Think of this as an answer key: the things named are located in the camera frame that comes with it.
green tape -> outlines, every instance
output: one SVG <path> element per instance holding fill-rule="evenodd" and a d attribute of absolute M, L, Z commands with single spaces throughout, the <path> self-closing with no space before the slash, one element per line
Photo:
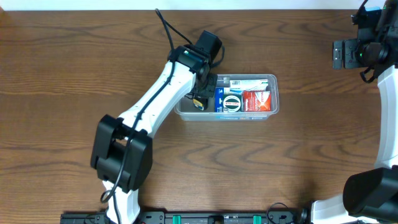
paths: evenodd
<path fill-rule="evenodd" d="M 261 216 L 253 215 L 253 224 L 261 224 Z"/>
<path fill-rule="evenodd" d="M 181 216 L 174 215 L 173 216 L 173 224 L 181 224 Z"/>

clear plastic bin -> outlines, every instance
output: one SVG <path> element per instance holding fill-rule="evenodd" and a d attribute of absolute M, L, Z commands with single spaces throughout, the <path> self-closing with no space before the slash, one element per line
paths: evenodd
<path fill-rule="evenodd" d="M 279 111 L 278 84 L 275 75 L 271 74 L 222 74 L 218 75 L 217 87 L 229 87 L 230 80 L 260 80 L 268 79 L 271 88 L 271 111 L 267 112 L 234 112 L 219 113 L 214 112 L 215 99 L 210 98 L 208 108 L 205 111 L 197 109 L 192 100 L 184 97 L 174 107 L 174 111 L 181 116 L 184 121 L 239 121 L 239 120 L 265 120 L 270 115 Z"/>

white background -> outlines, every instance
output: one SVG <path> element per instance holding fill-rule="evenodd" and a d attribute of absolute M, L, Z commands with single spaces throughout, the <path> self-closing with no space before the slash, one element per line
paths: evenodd
<path fill-rule="evenodd" d="M 363 0 L 0 0 L 8 10 L 358 9 Z M 366 7 L 382 7 L 369 0 Z"/>

wooden table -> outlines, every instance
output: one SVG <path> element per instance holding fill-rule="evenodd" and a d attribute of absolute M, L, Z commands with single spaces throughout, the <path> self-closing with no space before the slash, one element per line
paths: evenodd
<path fill-rule="evenodd" d="M 373 168 L 381 104 L 359 70 L 333 70 L 334 40 L 356 37 L 354 11 L 164 11 L 197 40 L 226 47 L 217 73 L 272 73 L 280 111 L 267 121 L 184 122 L 154 139 L 143 206 L 170 211 L 298 207 L 342 193 Z M 184 41 L 173 34 L 175 45 Z M 155 82 L 169 52 L 154 11 L 4 12 L 0 17 L 0 223 L 57 223 L 95 211 L 96 125 Z"/>

transparent storage box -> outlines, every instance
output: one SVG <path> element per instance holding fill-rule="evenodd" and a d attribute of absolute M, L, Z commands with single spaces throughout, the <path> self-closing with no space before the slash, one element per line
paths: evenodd
<path fill-rule="evenodd" d="M 279 111 L 279 94 L 277 80 L 271 74 L 222 74 L 218 75 L 217 87 L 229 87 L 230 80 L 260 80 L 268 79 L 269 89 L 271 90 L 271 111 L 266 112 L 215 112 L 215 99 L 210 98 L 207 110 L 197 109 L 192 100 L 184 97 L 174 107 L 174 111 L 181 116 L 184 121 L 239 121 L 239 120 L 265 120 L 269 116 Z"/>

